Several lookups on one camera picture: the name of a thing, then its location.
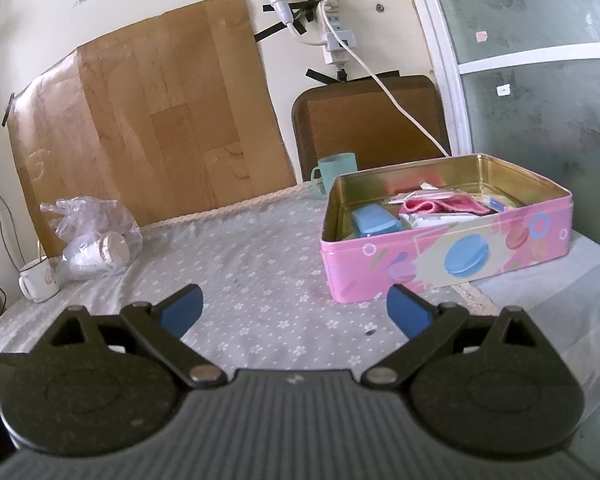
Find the white tissue pack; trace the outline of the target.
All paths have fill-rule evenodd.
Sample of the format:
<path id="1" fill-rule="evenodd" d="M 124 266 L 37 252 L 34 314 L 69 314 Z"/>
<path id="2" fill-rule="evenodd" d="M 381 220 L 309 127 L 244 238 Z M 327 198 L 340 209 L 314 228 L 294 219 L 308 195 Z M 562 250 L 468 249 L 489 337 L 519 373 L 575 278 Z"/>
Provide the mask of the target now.
<path id="1" fill-rule="evenodd" d="M 398 214 L 398 218 L 404 228 L 417 230 L 479 220 L 481 216 L 469 212 L 444 212 L 443 214 Z"/>

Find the blue soft pack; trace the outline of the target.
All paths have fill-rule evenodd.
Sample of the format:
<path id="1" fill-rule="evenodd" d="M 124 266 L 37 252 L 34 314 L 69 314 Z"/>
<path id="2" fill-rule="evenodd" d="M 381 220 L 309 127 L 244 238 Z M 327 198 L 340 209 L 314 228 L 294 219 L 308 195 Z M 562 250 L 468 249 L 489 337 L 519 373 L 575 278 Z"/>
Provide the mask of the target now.
<path id="1" fill-rule="evenodd" d="M 378 204 L 369 204 L 352 211 L 351 219 L 358 237 L 371 237 L 402 231 L 396 216 Z"/>

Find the pink towel cloth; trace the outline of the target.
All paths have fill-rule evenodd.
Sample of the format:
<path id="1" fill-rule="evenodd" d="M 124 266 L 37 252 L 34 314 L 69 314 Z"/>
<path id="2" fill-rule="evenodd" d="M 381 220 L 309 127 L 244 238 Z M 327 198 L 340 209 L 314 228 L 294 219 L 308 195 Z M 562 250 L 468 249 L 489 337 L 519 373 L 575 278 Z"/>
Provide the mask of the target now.
<path id="1" fill-rule="evenodd" d="M 492 210 L 467 195 L 442 198 L 415 197 L 406 200 L 399 209 L 400 214 L 476 214 L 484 216 Z"/>

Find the pink cookie tin box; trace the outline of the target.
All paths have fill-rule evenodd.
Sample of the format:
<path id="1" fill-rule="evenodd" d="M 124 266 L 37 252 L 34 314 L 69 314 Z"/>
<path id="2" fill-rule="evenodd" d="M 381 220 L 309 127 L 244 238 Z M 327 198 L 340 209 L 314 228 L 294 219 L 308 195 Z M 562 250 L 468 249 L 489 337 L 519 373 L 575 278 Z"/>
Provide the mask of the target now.
<path id="1" fill-rule="evenodd" d="M 521 206 L 435 228 L 358 237 L 351 214 L 424 182 L 436 188 L 495 192 Z M 379 299 L 394 284 L 413 292 L 488 278 L 567 255 L 573 198 L 539 174 L 486 154 L 408 162 L 338 177 L 329 193 L 321 254 L 332 299 Z"/>

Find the grey floral tablecloth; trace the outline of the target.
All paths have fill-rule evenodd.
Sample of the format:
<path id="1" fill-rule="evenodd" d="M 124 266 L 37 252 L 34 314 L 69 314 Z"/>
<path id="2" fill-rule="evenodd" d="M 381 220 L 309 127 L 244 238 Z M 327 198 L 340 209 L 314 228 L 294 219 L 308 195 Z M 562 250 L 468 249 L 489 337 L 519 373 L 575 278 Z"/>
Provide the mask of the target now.
<path id="1" fill-rule="evenodd" d="M 204 313 L 185 342 L 223 370 L 275 368 L 360 372 L 403 344 L 385 301 L 338 304 L 320 252 L 326 202 L 304 186 L 144 232 L 140 255 L 117 275 L 65 285 L 42 304 L 20 300 L 0 317 L 0 352 L 28 351 L 72 304 L 110 314 L 159 302 L 186 284 L 204 292 Z M 478 314 L 526 309 L 600 403 L 600 246 L 575 235 L 569 254 L 426 298 Z"/>

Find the clear plastic bag with cups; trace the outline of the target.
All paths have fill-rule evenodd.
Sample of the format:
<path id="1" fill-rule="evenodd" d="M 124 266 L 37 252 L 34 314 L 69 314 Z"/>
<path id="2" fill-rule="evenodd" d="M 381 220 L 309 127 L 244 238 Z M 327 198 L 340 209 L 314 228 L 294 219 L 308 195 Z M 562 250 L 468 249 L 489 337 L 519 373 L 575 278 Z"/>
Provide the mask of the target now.
<path id="1" fill-rule="evenodd" d="M 61 283 L 123 273 L 143 248 L 143 235 L 128 208 L 118 200 L 92 196 L 42 203 L 53 216 L 50 227 L 66 243 L 55 261 Z"/>

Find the white floral mug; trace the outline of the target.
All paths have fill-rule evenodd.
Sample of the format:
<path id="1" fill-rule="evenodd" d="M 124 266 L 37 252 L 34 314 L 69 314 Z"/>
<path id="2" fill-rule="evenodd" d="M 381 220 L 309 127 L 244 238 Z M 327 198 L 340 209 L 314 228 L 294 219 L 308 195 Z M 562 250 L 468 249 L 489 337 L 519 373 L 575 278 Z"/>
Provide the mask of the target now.
<path id="1" fill-rule="evenodd" d="M 18 284 L 23 296 L 36 304 L 53 298 L 60 291 L 47 257 L 32 260 L 23 266 L 19 271 Z"/>

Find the teal plastic mug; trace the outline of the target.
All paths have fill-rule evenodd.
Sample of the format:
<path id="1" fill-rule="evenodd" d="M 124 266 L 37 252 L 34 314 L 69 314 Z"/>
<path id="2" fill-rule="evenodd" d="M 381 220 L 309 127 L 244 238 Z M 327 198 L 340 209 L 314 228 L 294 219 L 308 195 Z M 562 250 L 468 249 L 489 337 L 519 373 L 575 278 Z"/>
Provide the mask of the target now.
<path id="1" fill-rule="evenodd" d="M 329 196 L 335 180 L 344 174 L 352 174 L 358 170 L 358 162 L 354 153 L 340 153 L 320 158 L 310 172 L 310 181 L 316 183 L 325 196 Z"/>

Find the large cardboard sheet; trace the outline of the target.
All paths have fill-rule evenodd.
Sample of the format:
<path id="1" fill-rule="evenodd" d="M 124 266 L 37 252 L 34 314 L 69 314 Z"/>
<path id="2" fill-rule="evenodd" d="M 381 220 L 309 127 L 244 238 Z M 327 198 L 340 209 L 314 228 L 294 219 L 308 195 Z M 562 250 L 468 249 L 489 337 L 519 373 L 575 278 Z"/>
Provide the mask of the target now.
<path id="1" fill-rule="evenodd" d="M 118 200 L 148 226 L 294 184 L 246 0 L 204 0 L 76 48 L 15 98 L 12 154 L 47 255 L 41 205 Z"/>

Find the white power strip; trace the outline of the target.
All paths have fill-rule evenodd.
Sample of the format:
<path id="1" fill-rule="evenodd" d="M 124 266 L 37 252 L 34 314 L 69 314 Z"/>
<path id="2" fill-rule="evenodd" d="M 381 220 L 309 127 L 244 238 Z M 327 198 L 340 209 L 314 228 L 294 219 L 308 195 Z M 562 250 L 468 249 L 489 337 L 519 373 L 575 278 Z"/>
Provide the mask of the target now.
<path id="1" fill-rule="evenodd" d="M 322 52 L 327 65 L 335 66 L 341 70 L 349 61 L 349 53 L 343 47 L 345 44 L 350 50 L 356 48 L 356 38 L 350 29 L 345 29 L 340 20 L 339 0 L 323 0 L 317 8 L 318 24 L 323 29 Z"/>

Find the frosted glass window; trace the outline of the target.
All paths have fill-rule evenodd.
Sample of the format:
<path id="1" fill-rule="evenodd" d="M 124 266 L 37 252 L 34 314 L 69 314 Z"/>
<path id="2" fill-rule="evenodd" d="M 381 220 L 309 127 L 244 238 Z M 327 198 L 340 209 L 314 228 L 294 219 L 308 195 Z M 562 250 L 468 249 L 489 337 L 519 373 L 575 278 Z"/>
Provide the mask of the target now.
<path id="1" fill-rule="evenodd" d="M 600 243 L 600 0 L 415 0 L 452 145 L 569 188 Z"/>

